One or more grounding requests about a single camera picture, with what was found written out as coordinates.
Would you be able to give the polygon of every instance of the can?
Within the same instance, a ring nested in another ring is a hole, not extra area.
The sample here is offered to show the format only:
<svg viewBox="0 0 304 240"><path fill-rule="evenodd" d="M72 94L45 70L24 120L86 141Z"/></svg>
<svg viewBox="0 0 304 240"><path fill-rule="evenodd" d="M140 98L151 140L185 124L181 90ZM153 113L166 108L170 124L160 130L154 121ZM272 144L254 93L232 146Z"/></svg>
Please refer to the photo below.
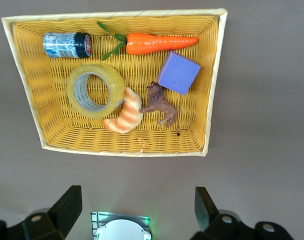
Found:
<svg viewBox="0 0 304 240"><path fill-rule="evenodd" d="M47 32L43 37L43 47L50 58L89 58L92 53L91 36L86 32Z"/></svg>

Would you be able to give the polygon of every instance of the toy carrot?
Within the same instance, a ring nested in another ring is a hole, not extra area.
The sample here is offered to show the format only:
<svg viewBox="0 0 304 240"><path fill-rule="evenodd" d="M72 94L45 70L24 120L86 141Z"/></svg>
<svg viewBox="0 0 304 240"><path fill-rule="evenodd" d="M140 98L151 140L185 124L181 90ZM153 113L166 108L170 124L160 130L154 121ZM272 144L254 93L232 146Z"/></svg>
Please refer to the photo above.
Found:
<svg viewBox="0 0 304 240"><path fill-rule="evenodd" d="M197 37L186 36L159 36L146 33L129 33L127 37L121 34L113 35L104 24L101 22L97 22L97 24L121 42L114 50L104 54L102 60L108 59L112 54L117 56L119 49L124 46L126 46L128 54L142 55L157 51L182 49L198 42Z"/></svg>

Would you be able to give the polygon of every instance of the gray surface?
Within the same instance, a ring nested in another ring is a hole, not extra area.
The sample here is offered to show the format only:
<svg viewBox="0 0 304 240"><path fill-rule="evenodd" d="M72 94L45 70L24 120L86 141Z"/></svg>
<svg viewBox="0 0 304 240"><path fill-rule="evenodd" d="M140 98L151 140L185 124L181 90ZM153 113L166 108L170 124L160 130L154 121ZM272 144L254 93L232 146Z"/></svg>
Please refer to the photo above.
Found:
<svg viewBox="0 0 304 240"><path fill-rule="evenodd" d="M98 157L40 147L0 20L0 219L11 226L82 185L68 240L90 240L90 212L151 217L153 240L197 230L194 188L250 227L274 221L304 240L304 0L0 1L0 18L154 9L229 11L208 155Z"/></svg>

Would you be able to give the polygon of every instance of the purple cube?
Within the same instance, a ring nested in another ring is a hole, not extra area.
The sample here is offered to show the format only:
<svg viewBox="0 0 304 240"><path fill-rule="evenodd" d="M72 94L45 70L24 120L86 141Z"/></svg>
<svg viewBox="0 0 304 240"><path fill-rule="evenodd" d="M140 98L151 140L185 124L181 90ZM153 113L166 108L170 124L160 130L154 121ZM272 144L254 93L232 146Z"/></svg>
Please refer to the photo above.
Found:
<svg viewBox="0 0 304 240"><path fill-rule="evenodd" d="M186 95L200 68L187 57L170 51L158 74L158 84Z"/></svg>

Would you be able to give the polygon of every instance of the croissant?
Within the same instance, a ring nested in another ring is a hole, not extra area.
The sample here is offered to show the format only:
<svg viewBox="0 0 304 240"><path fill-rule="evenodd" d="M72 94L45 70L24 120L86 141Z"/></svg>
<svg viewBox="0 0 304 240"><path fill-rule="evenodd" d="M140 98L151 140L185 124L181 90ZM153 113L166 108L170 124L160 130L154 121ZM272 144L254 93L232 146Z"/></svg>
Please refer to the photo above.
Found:
<svg viewBox="0 0 304 240"><path fill-rule="evenodd" d="M120 116L105 119L103 124L106 129L111 132L120 134L128 133L141 123L143 114L138 111L141 107L141 97L131 88L125 87L123 109L121 110Z"/></svg>

